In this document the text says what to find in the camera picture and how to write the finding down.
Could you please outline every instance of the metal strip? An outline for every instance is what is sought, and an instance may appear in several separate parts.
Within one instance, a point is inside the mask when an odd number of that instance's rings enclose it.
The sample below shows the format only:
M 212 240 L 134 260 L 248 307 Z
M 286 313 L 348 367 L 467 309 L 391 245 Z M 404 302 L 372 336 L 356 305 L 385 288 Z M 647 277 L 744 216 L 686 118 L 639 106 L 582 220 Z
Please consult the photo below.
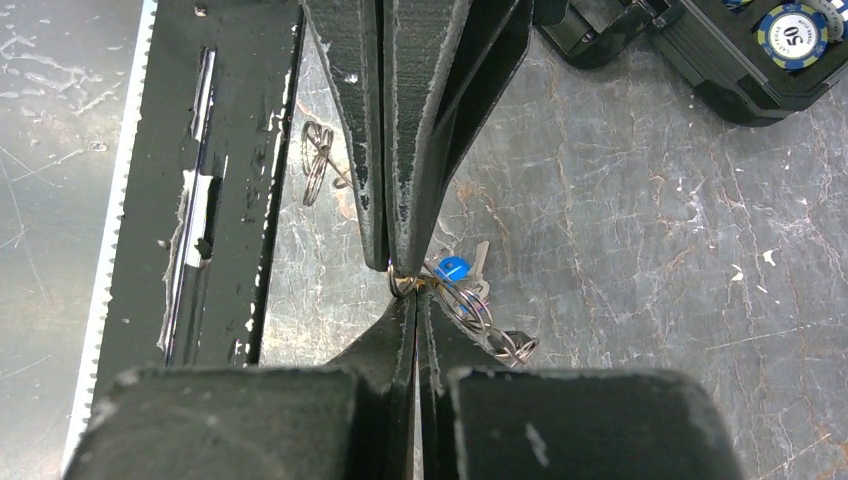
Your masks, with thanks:
M 180 312 L 183 285 L 185 283 L 186 266 L 201 268 L 201 255 L 196 242 L 203 239 L 206 232 L 209 188 L 212 183 L 211 175 L 203 175 L 206 141 L 209 137 L 209 117 L 212 113 L 213 85 L 212 74 L 215 68 L 214 49 L 203 48 L 200 59 L 200 72 L 197 77 L 197 92 L 194 100 L 194 118 L 192 119 L 192 136 L 198 143 L 197 159 L 194 168 L 183 171 L 183 195 L 180 204 L 179 226 L 173 239 L 168 245 L 171 259 L 169 277 L 165 279 L 167 308 L 162 321 L 162 331 L 159 334 L 158 346 L 165 353 L 165 364 L 170 365 L 174 353 L 174 335 Z
M 103 240 L 100 244 L 100 257 L 94 276 L 94 289 L 88 311 L 88 323 L 85 329 L 77 388 L 74 393 L 74 404 L 71 408 L 70 428 L 65 442 L 65 452 L 62 456 L 62 470 L 67 467 L 72 458 L 91 416 L 94 384 L 97 381 L 97 363 L 100 359 L 100 343 L 103 338 L 106 312 L 111 299 L 109 289 L 112 285 L 112 270 L 118 245 L 118 232 L 124 215 L 124 197 L 126 196 L 127 177 L 132 160 L 136 128 L 141 119 L 141 96 L 144 91 L 145 66 L 147 65 L 147 52 L 150 48 L 155 18 L 156 0 L 144 0 L 141 6 L 141 19 L 127 88 L 127 101 L 124 105 L 121 135 L 115 154 L 112 189 L 109 193 L 106 223 L 103 227 Z

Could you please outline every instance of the serrated edge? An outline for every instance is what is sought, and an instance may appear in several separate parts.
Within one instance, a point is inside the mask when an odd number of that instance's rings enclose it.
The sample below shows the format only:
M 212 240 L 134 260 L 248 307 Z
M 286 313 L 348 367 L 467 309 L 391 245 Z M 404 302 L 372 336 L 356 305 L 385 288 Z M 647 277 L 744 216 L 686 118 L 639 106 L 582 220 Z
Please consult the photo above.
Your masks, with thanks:
M 88 310 L 88 323 L 85 329 L 79 376 L 77 377 L 74 403 L 71 408 L 68 437 L 62 457 L 63 472 L 73 458 L 77 444 L 80 437 L 85 433 L 88 419 L 91 416 L 91 402 L 94 398 L 94 385 L 97 382 L 97 363 L 100 360 L 100 343 L 103 339 L 103 328 L 106 324 L 109 301 L 112 298 L 109 291 L 112 287 L 112 271 L 114 270 L 121 218 L 124 215 L 127 177 L 132 161 L 138 121 L 141 120 L 141 97 L 144 92 L 147 54 L 150 50 L 153 23 L 156 18 L 156 4 L 157 0 L 143 0 L 141 6 L 138 37 L 136 38 L 132 70 L 130 71 L 127 88 L 127 101 L 124 105 L 121 133 L 115 154 L 115 169 L 112 173 L 112 188 L 106 209 L 106 223 L 103 227 L 103 240 L 100 244 L 100 256 L 97 260 L 97 271 L 94 276 L 94 289 Z

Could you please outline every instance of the scratched black surface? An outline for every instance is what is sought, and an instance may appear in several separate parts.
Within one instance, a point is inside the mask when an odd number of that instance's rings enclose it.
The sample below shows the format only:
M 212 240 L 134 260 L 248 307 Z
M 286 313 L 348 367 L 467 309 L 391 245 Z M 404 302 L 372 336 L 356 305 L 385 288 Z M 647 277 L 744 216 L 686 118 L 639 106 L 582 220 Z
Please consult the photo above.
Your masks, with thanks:
M 157 242 L 170 239 L 177 227 L 183 171 L 194 168 L 197 156 L 197 142 L 187 126 L 201 46 L 217 48 L 206 159 L 208 168 L 219 174 L 226 163 L 227 174 L 216 212 L 212 260 L 206 267 L 206 297 L 195 307 L 201 333 L 199 338 L 176 340 L 179 358 L 185 353 L 194 365 L 241 365 L 248 361 L 251 335 L 260 329 L 260 322 L 252 321 L 251 308 L 263 310 L 255 279 L 265 282 L 257 265 L 263 256 L 270 261 L 265 245 L 273 242 L 273 229 L 266 231 L 263 223 L 266 209 L 274 205 L 274 184 L 281 180 L 273 179 L 272 163 L 277 132 L 285 128 L 270 118 L 284 109 L 290 58 L 298 45 L 298 29 L 292 27 L 299 22 L 299 8 L 295 2 L 207 6 L 205 17 L 196 16 L 189 1 L 164 3 L 157 12 L 95 402 L 121 371 L 163 365 L 156 340 L 165 311 L 162 278 L 168 254 Z M 296 71 L 290 78 L 296 80 Z M 278 167 L 282 175 L 284 163 Z M 268 220 L 273 223 L 273 216 Z M 182 312 L 178 321 L 187 321 Z M 186 342 L 197 346 L 183 350 Z
M 26 165 L 0 154 L 11 177 L 0 191 L 3 478 L 56 477 L 138 8 L 17 2 L 0 22 L 13 26 L 4 42 L 35 44 L 7 53 L 56 60 L 4 59 L 20 75 L 0 74 L 3 92 L 20 95 L 0 99 L 10 126 L 0 138 Z M 337 128 L 313 49 L 295 129 L 305 118 Z M 25 65 L 40 76 L 25 77 Z M 838 85 L 804 114 L 737 128 L 691 99 L 645 42 L 581 73 L 533 38 L 457 172 L 435 248 L 470 257 L 493 242 L 496 320 L 542 337 L 536 365 L 683 370 L 716 401 L 748 478 L 848 478 L 846 96 Z M 305 209 L 303 184 L 299 172 L 286 180 L 268 364 L 326 361 L 389 301 L 364 267 L 349 193 L 327 189 Z

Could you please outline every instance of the black case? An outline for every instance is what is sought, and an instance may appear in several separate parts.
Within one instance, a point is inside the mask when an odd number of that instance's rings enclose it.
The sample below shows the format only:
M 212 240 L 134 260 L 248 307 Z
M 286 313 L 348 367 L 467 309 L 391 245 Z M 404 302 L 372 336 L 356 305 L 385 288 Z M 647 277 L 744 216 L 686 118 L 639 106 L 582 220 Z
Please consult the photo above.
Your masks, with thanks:
M 778 67 L 755 38 L 760 20 L 786 0 L 753 0 L 734 13 L 721 0 L 621 0 L 624 11 L 596 31 L 569 6 L 542 36 L 567 63 L 601 67 L 645 33 L 719 116 L 761 127 L 805 110 L 845 74 L 848 41 L 831 43 L 822 58 L 800 71 Z

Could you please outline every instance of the blue poker chip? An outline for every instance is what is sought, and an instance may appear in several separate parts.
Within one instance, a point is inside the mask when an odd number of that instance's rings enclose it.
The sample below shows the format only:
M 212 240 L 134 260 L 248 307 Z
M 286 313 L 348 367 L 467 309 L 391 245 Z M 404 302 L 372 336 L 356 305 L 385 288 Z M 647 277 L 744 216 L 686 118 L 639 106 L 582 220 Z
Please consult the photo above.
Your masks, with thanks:
M 770 11 L 757 29 L 757 43 L 785 70 L 807 68 L 824 55 L 828 30 L 825 16 L 800 3 Z
M 439 262 L 439 269 L 436 274 L 442 280 L 449 280 L 456 283 L 468 276 L 471 271 L 471 265 L 468 264 L 462 257 L 447 257 Z
M 827 20 L 827 39 L 841 42 L 848 39 L 848 2 L 845 0 L 798 0 L 824 15 Z

